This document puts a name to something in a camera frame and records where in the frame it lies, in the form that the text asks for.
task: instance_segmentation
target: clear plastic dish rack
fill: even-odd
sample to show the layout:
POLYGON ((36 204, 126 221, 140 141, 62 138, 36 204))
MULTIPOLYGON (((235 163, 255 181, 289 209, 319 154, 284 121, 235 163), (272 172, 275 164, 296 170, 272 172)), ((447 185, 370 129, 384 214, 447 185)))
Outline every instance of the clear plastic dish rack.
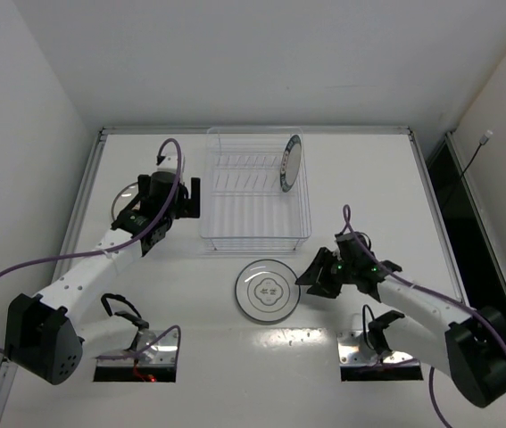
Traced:
POLYGON ((207 250, 286 252, 311 235, 304 155, 292 189, 280 188, 280 163, 300 128, 211 128, 207 131, 201 237, 207 250))

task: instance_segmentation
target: white tabletop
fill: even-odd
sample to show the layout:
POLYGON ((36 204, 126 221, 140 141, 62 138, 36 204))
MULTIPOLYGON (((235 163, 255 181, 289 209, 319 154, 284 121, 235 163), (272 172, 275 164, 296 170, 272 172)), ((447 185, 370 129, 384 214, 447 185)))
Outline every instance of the white tabletop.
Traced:
MULTIPOLYGON (((186 180, 202 176, 205 135, 175 137, 186 155, 186 180)), ((115 194, 138 174, 154 171, 164 138, 108 136, 78 250, 93 247, 108 228, 115 194)), ((303 147, 312 237, 294 256, 276 259, 302 273, 320 246, 333 248, 348 202, 354 226, 370 236, 379 258, 403 266, 425 286, 459 295, 408 136, 307 133, 303 147)), ((340 381, 335 331, 359 327, 355 315, 363 303, 376 314, 388 310, 355 288, 345 286, 337 300, 303 295, 292 316, 271 327, 244 317, 234 298, 236 276, 259 258, 205 255, 198 220, 176 221, 110 290, 134 302, 154 329, 181 325, 177 381, 92 383, 94 362, 83 361, 69 381, 54 387, 19 369, 1 426, 440 426, 427 381, 340 381), (279 327, 322 330, 291 345, 279 327)), ((88 320, 103 317, 99 304, 87 314, 88 320)), ((443 374, 435 390, 454 426, 506 426, 506 397, 478 409, 443 374)))

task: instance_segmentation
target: red wire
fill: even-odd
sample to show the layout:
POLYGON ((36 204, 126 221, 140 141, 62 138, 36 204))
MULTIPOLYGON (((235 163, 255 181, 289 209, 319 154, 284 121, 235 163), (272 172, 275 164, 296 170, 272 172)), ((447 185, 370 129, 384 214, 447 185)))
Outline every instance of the red wire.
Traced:
POLYGON ((145 379, 145 376, 143 374, 139 373, 139 371, 137 370, 137 360, 134 362, 134 376, 138 377, 139 379, 141 379, 144 382, 147 382, 147 380, 145 379))

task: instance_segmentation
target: black cable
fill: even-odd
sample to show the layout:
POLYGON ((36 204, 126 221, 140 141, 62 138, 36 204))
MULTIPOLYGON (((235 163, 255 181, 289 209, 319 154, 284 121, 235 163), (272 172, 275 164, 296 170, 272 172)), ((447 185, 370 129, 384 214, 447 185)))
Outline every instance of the black cable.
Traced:
POLYGON ((483 145, 484 144, 481 144, 481 143, 478 144, 478 147, 475 150, 475 153, 473 154, 473 156, 470 158, 469 163, 467 164, 467 166, 465 167, 465 169, 462 170, 462 172, 460 173, 459 179, 455 182, 455 185, 452 187, 451 191, 449 192, 449 195, 447 196, 447 199, 445 199, 445 202, 443 202, 441 204, 441 213, 443 213, 445 207, 447 206, 447 204, 451 200, 453 194, 455 193, 455 190, 457 190, 457 187, 459 187, 460 183, 462 182, 463 177, 465 177, 465 173, 467 172, 467 169, 469 169, 470 164, 473 163, 473 161, 475 160, 475 158, 478 155, 478 151, 481 150, 481 148, 483 147, 483 145))
POLYGON ((366 238, 366 240, 367 240, 366 244, 368 245, 368 250, 371 250, 371 238, 369 238, 368 234, 364 234, 363 232, 358 232, 358 234, 360 234, 366 238))
POLYGON ((363 305, 361 308, 361 324, 363 328, 363 341, 366 342, 366 345, 373 350, 373 347, 368 342, 368 323, 366 322, 366 309, 369 311, 369 314, 371 315, 371 320, 375 321, 376 316, 374 315, 374 311, 371 310, 369 305, 363 305))
POLYGON ((136 309, 133 303, 131 303, 121 294, 111 294, 110 292, 102 294, 102 297, 100 298, 102 306, 104 306, 104 310, 106 311, 106 314, 108 314, 108 317, 111 317, 113 315, 112 308, 110 308, 110 303, 108 302, 108 300, 116 300, 122 302, 125 305, 128 305, 128 307, 134 311, 134 313, 137 315, 138 318, 142 318, 142 315, 139 313, 139 311, 136 309))

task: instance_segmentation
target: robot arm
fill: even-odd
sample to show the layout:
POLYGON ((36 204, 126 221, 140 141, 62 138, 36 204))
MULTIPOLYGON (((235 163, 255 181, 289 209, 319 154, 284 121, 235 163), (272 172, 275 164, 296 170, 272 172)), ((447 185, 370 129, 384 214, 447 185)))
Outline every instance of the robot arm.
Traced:
MULTIPOLYGON (((355 232, 361 242, 365 234, 355 232)), ((486 407, 506 393, 506 357, 494 338, 470 314, 387 277, 366 255, 353 234, 337 235, 337 251, 320 248, 298 280, 307 293, 334 299, 343 284, 397 309, 368 325, 369 346, 380 356, 393 350, 411 354, 445 373, 463 396, 486 407)), ((381 262, 394 272, 401 267, 381 262)), ((506 342, 506 319, 495 309, 478 311, 506 342)))
POLYGON ((34 296, 20 294, 11 302, 4 344, 7 358, 52 384, 59 384, 72 375, 83 357, 135 347, 140 331, 149 328, 146 321, 135 315, 117 312, 107 320, 89 325, 81 325, 80 320, 94 299, 128 265, 144 257, 165 237, 174 219, 199 218, 200 180, 191 179, 191 197, 180 180, 164 215, 149 233, 120 247, 157 219, 157 213, 173 191, 177 165, 177 156, 160 156, 156 172, 138 177, 137 196, 95 247, 95 251, 108 251, 81 260, 34 296))

